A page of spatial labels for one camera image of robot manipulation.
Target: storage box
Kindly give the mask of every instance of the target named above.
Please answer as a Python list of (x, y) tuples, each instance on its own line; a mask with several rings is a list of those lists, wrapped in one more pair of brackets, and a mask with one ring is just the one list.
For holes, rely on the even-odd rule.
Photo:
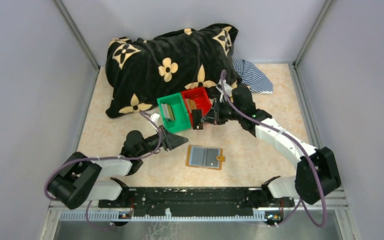
[(193, 125), (192, 122), (192, 110), (188, 108), (188, 103), (186, 99), (191, 99), (195, 102), (196, 108), (202, 110), (202, 116), (205, 116), (211, 109), (211, 102), (208, 98), (207, 91), (205, 87), (197, 87), (193, 89), (189, 89), (186, 91), (180, 92), (184, 105), (186, 106), (187, 113), (189, 114), (190, 124)]
[[(163, 96), (156, 100), (159, 111), (161, 112), (162, 122), (170, 133), (177, 133), (191, 128), (188, 110), (180, 93)], [(174, 121), (166, 119), (161, 104), (167, 104), (171, 107), (174, 114)]]

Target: green plastic container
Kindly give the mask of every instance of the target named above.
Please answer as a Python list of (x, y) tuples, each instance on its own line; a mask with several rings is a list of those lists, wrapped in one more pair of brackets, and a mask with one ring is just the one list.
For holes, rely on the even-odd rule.
[[(159, 111), (162, 116), (162, 122), (164, 123), (164, 127), (167, 131), (170, 133), (177, 133), (191, 128), (188, 110), (186, 109), (180, 92), (160, 97), (156, 100), (156, 102), (158, 103)], [(170, 121), (165, 118), (161, 104), (168, 104), (171, 106), (175, 121)]]

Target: red plastic container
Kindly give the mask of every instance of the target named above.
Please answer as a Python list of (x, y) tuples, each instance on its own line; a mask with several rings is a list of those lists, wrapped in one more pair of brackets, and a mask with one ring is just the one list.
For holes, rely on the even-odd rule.
[(183, 98), (184, 105), (186, 106), (187, 113), (189, 114), (190, 124), (194, 124), (192, 121), (192, 110), (188, 108), (186, 99), (195, 101), (196, 108), (202, 110), (202, 116), (205, 116), (211, 109), (211, 102), (208, 98), (205, 87), (197, 87), (189, 90), (181, 91), (181, 97)]

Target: plush blanket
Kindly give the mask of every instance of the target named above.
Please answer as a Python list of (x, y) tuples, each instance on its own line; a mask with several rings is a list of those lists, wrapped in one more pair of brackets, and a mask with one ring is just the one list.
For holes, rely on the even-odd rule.
[(152, 40), (112, 39), (105, 73), (114, 88), (106, 114), (117, 118), (157, 106), (157, 98), (187, 89), (205, 87), (210, 97), (226, 69), (226, 81), (237, 85), (232, 54), (238, 30), (229, 24), (213, 24), (159, 35)]

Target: blue and white striped fabric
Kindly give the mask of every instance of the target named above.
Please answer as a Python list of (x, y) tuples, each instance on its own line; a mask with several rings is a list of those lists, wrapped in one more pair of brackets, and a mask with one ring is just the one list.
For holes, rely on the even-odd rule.
[(250, 86), (252, 93), (273, 93), (273, 83), (252, 62), (243, 59), (233, 59), (233, 67), (242, 77), (242, 82)]

